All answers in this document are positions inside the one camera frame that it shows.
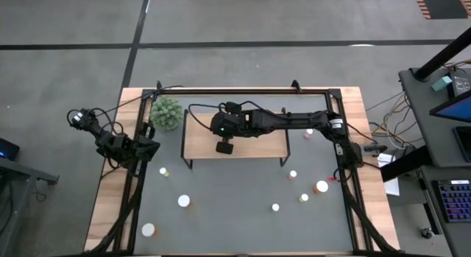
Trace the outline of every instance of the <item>gray floor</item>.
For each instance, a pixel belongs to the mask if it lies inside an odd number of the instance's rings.
[[[0,45],[130,43],[141,5],[142,0],[0,0]],[[141,42],[448,39],[469,25],[465,19],[426,20],[414,0],[151,0]],[[441,48],[140,50],[130,86],[153,87],[156,80],[278,86],[296,79],[302,85],[360,86],[369,107],[401,91],[400,69],[421,66]],[[116,105],[128,54],[0,51],[0,137],[22,146],[23,164],[61,175],[45,203],[31,200],[17,256],[81,252],[103,160],[91,135],[70,128],[65,113]],[[467,50],[460,57],[470,55]],[[369,119],[379,122],[392,103],[369,111]],[[413,121],[410,115],[404,127]],[[404,136],[420,134],[416,128]],[[418,237],[417,228],[428,225],[420,207],[392,212],[404,250],[449,255],[443,237],[433,245]]]

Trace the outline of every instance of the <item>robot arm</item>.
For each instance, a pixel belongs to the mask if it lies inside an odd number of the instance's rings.
[[[100,155],[109,162],[110,159],[115,160],[119,166],[126,169],[131,169],[135,161],[151,161],[160,146],[158,142],[142,135],[138,140],[132,140],[125,133],[113,135],[104,130],[104,127],[100,127],[93,109],[81,109],[72,120],[69,120],[69,117],[67,120],[72,127],[87,131],[95,137],[95,145],[98,147],[96,151]]]
[[[249,138],[275,130],[315,129],[336,145],[336,152],[341,152],[337,155],[340,164],[358,167],[363,162],[361,148],[350,142],[341,116],[333,111],[273,113],[263,108],[242,110],[241,105],[234,102],[227,102],[225,105],[226,112],[220,110],[210,124],[210,131],[223,138],[216,146],[217,152],[231,154],[233,145],[229,144],[229,140],[234,136]]]

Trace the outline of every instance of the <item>metal bracket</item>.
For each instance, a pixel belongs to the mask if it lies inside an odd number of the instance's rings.
[[[162,88],[162,83],[160,83],[160,80],[157,80],[157,90],[159,91]]]
[[[365,156],[378,157],[382,152],[386,151],[388,147],[377,144],[369,144],[361,146],[361,154]]]
[[[338,88],[329,88],[329,94],[336,99],[341,99],[341,90]]]
[[[337,155],[343,155],[344,150],[340,147],[340,144],[336,144],[336,153]]]
[[[154,95],[157,93],[156,90],[153,89],[144,89],[142,90],[143,96],[141,97],[141,100],[145,101],[146,99],[154,99]]]
[[[293,80],[293,83],[291,84],[291,87],[296,88],[296,92],[297,92],[297,93],[299,93],[299,94],[302,93],[302,89],[301,89],[300,83],[297,82],[297,80]]]

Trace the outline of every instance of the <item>rgb keyboard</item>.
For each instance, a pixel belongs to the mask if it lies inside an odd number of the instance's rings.
[[[448,222],[471,222],[471,184],[469,180],[438,180],[442,210]]]

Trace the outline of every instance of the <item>table leg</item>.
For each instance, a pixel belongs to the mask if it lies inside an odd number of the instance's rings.
[[[383,176],[383,182],[386,182],[404,173],[418,169],[423,165],[431,164],[432,159],[428,153],[428,149],[426,146],[422,146],[404,157],[397,159],[395,162],[382,166],[381,176]]]

